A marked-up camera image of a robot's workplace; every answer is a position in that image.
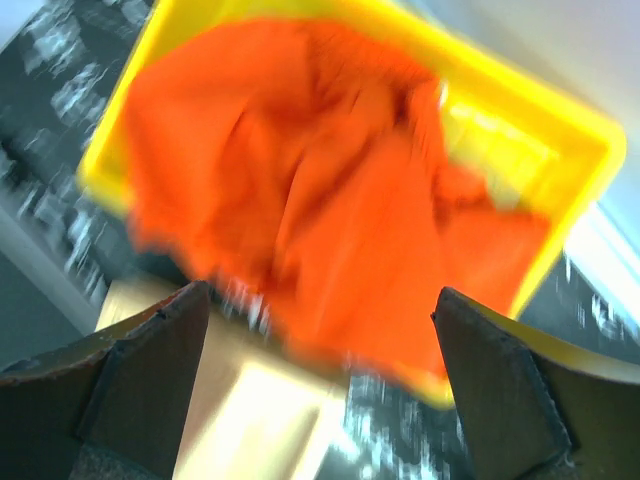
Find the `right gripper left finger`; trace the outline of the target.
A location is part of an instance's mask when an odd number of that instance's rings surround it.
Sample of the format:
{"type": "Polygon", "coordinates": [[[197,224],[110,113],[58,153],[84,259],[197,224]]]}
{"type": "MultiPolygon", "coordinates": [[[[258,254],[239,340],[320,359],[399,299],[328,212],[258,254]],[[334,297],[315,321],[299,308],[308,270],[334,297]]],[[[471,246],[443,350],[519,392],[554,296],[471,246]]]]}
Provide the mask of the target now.
{"type": "Polygon", "coordinates": [[[193,282],[1,372],[4,479],[169,479],[210,312],[193,282]]]}

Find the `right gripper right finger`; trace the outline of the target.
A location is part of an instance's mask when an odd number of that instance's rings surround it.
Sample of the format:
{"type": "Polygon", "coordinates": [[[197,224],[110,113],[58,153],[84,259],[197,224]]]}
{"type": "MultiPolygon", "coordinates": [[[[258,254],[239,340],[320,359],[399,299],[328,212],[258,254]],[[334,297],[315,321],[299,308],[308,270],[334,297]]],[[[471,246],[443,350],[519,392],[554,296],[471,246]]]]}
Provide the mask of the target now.
{"type": "Polygon", "coordinates": [[[432,320],[476,478],[638,478],[637,365],[451,288],[432,320]]]}

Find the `orange shorts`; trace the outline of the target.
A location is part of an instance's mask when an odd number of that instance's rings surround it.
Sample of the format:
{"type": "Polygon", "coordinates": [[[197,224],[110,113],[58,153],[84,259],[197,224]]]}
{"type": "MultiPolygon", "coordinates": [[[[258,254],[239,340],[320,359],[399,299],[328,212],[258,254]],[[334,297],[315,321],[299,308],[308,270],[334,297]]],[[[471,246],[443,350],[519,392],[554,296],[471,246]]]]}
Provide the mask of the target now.
{"type": "Polygon", "coordinates": [[[549,223],[449,161],[437,93],[425,67],[338,23],[205,32],[130,86],[133,237],[263,298],[298,355],[443,380],[442,288],[507,313],[549,223]]]}

